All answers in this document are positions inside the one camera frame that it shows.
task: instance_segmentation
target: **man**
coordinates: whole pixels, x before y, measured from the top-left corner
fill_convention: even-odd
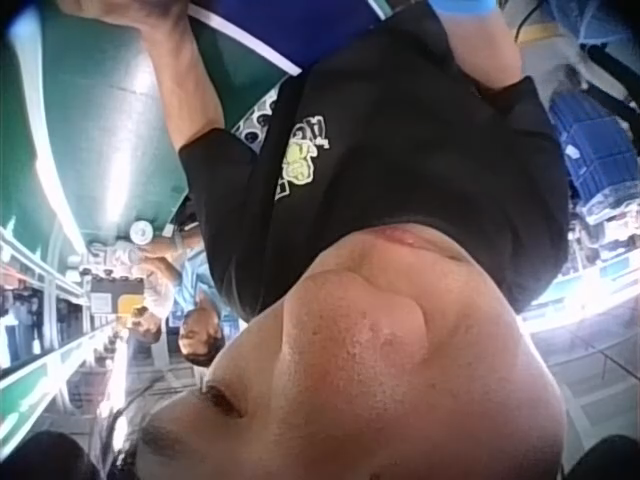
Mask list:
[[[184,2],[64,4],[140,32],[251,320],[143,426],[139,478],[555,478],[562,401],[516,313],[565,261],[567,182],[498,10],[396,13],[282,85],[256,158]]]
[[[156,237],[141,250],[148,256],[143,265],[175,288],[174,301],[186,312],[178,337],[184,358],[198,367],[209,367],[226,341],[238,334],[239,322],[213,284],[202,244],[200,230],[194,228],[177,232],[172,239]],[[183,253],[187,256],[179,271],[167,257]]]

